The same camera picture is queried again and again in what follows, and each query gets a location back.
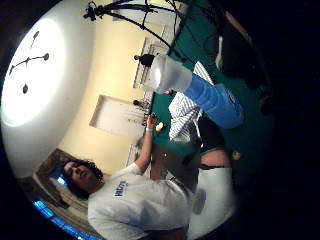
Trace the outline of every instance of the dark curly hair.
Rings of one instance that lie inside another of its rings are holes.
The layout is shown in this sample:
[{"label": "dark curly hair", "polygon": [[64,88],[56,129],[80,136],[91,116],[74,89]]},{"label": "dark curly hair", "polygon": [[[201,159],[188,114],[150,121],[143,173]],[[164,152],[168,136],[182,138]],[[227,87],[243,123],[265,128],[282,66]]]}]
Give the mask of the dark curly hair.
[{"label": "dark curly hair", "polygon": [[62,168],[61,168],[61,173],[63,176],[63,179],[66,181],[67,186],[70,190],[70,192],[72,194],[74,194],[78,199],[80,200],[88,200],[89,198],[89,193],[81,188],[79,188],[70,178],[70,176],[68,176],[66,174],[66,172],[64,171],[64,167],[67,163],[69,162],[75,162],[78,163],[79,165],[83,165],[85,167],[87,167],[88,169],[90,169],[93,174],[96,176],[96,178],[98,180],[102,180],[103,178],[103,173],[101,172],[101,170],[99,168],[97,168],[96,164],[90,160],[80,160],[80,159],[67,159],[66,161],[64,161],[64,163],[62,164]]}]

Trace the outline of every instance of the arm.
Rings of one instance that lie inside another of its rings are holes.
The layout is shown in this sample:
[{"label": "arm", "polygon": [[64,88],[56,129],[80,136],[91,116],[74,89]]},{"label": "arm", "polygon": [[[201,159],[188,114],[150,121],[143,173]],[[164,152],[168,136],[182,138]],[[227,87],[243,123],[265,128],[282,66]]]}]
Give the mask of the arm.
[{"label": "arm", "polygon": [[[150,115],[147,119],[147,129],[153,130],[156,122],[157,122],[157,118],[155,116],[152,117]],[[152,139],[153,139],[152,131],[146,131],[143,139],[140,156],[135,161],[137,166],[140,168],[142,174],[144,174],[144,172],[146,171],[151,160]]]}]

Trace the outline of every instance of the green surface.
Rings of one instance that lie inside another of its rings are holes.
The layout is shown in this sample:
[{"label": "green surface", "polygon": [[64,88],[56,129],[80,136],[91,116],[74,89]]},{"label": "green surface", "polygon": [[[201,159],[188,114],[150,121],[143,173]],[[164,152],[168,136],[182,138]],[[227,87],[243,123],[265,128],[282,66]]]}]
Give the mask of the green surface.
[{"label": "green surface", "polygon": [[[206,1],[196,1],[197,4],[206,6]],[[273,130],[273,117],[264,116],[259,111],[258,93],[246,87],[242,79],[232,79],[224,76],[213,64],[215,42],[217,36],[214,33],[214,26],[205,18],[199,17],[199,8],[193,7],[188,12],[188,19],[177,38],[174,49],[184,52],[193,62],[200,61],[206,68],[214,83],[224,83],[225,86],[239,99],[243,110],[244,123],[234,129],[223,130],[227,146],[236,149],[244,155],[241,161],[233,161],[234,167],[244,173],[256,173],[267,158]],[[178,60],[173,51],[169,54]],[[193,71],[194,64],[184,64]],[[166,128],[160,133],[155,133],[156,144],[172,151],[178,155],[186,155],[195,151],[191,144],[179,144],[169,141],[170,112],[168,106],[174,95],[154,95],[152,111],[158,116]]]}]

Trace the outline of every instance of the hand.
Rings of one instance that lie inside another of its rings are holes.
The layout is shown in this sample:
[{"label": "hand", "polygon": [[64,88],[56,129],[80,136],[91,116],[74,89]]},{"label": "hand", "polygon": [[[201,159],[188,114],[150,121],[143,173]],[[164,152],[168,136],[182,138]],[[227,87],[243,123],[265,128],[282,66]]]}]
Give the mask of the hand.
[{"label": "hand", "polygon": [[147,119],[147,128],[153,129],[156,123],[157,123],[156,115],[153,115],[153,114],[149,115]]}]

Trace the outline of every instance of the leg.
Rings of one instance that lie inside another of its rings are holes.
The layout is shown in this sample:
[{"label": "leg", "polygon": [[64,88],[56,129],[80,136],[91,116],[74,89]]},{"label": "leg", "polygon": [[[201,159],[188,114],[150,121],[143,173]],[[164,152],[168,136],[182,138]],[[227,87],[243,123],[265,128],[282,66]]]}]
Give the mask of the leg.
[{"label": "leg", "polygon": [[199,119],[198,125],[203,143],[200,168],[230,167],[229,155],[225,150],[225,142],[218,126],[204,117]]},{"label": "leg", "polygon": [[225,150],[213,150],[202,155],[200,160],[201,169],[211,169],[215,167],[230,167],[229,156]]}]

